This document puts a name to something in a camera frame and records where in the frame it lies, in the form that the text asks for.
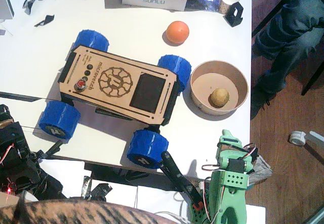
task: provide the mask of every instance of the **orange ball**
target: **orange ball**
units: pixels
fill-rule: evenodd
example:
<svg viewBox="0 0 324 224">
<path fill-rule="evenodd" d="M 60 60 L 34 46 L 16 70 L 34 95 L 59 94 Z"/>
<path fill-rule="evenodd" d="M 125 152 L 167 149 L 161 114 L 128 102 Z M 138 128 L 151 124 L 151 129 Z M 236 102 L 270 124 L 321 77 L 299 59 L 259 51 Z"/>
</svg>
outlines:
<svg viewBox="0 0 324 224">
<path fill-rule="evenodd" d="M 166 35 L 171 43 L 184 43 L 189 36 L 189 27 L 182 21 L 174 21 L 168 26 Z"/>
</svg>

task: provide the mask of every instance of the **chair leg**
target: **chair leg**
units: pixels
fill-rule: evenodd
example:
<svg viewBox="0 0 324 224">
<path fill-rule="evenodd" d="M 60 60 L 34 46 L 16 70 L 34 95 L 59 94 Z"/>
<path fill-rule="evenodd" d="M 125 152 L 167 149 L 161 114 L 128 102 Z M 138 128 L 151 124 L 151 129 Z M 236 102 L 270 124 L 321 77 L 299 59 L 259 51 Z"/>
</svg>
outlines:
<svg viewBox="0 0 324 224">
<path fill-rule="evenodd" d="M 306 94 L 306 92 L 309 90 L 309 88 L 311 88 L 311 86 L 315 83 L 315 81 L 317 81 L 318 77 L 320 77 L 320 75 L 322 74 L 323 71 L 324 71 L 324 61 L 322 62 L 322 64 L 316 70 L 315 74 L 312 76 L 312 78 L 310 78 L 309 82 L 303 89 L 302 96 L 304 96 Z"/>
<path fill-rule="evenodd" d="M 252 32 L 252 37 L 254 37 L 259 31 L 262 30 L 262 28 L 276 15 L 276 13 L 281 10 L 284 4 L 285 1 L 281 0 L 279 4 L 277 4 L 277 6 L 273 8 L 273 10 L 271 10 L 271 12 L 263 19 L 263 21 L 261 21 L 257 28 L 254 29 L 254 31 Z"/>
</svg>

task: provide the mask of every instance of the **jeans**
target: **jeans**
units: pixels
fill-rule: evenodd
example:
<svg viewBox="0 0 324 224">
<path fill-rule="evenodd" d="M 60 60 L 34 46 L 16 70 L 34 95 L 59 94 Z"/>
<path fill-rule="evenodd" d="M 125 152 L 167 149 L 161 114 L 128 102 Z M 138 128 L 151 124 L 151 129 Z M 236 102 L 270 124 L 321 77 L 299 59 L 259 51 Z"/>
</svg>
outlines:
<svg viewBox="0 0 324 224">
<path fill-rule="evenodd" d="M 253 51 L 274 60 L 258 86 L 270 94 L 285 87 L 286 76 L 315 51 L 324 34 L 324 0 L 290 0 L 261 31 Z"/>
</svg>

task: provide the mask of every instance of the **paper cup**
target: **paper cup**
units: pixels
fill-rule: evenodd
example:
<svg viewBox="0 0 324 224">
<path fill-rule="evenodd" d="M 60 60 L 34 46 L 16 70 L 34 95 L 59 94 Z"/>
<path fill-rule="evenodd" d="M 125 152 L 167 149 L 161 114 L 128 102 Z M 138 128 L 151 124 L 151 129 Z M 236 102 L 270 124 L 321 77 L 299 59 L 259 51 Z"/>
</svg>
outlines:
<svg viewBox="0 0 324 224">
<path fill-rule="evenodd" d="M 227 11 L 229 10 L 229 8 L 231 7 L 232 4 L 239 2 L 240 0 L 221 0 L 220 4 L 219 4 L 219 10 L 218 12 L 226 15 Z"/>
</svg>

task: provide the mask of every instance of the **tape roll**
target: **tape roll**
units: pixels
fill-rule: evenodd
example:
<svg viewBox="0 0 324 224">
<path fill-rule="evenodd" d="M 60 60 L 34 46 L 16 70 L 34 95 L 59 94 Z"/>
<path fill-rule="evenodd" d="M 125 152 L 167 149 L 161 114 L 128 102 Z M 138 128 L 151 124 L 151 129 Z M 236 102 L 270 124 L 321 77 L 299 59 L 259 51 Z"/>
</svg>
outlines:
<svg viewBox="0 0 324 224">
<path fill-rule="evenodd" d="M 304 146 L 306 144 L 305 136 L 303 131 L 293 131 L 289 136 L 289 142 L 297 146 Z"/>
<path fill-rule="evenodd" d="M 162 161 L 162 152 L 168 149 L 169 142 L 158 133 L 137 130 L 127 152 L 127 158 L 137 165 L 157 169 Z"/>
<path fill-rule="evenodd" d="M 178 75 L 180 81 L 179 92 L 186 89 L 191 74 L 191 65 L 186 59 L 176 55 L 165 55 L 159 59 L 157 65 L 162 68 L 167 68 Z"/>
<path fill-rule="evenodd" d="M 70 139 L 80 119 L 77 109 L 61 101 L 50 101 L 38 125 L 46 133 L 62 139 Z"/>
<path fill-rule="evenodd" d="M 76 48 L 79 45 L 107 52 L 109 42 L 108 39 L 99 32 L 94 30 L 83 30 L 77 35 L 73 48 Z"/>
</svg>

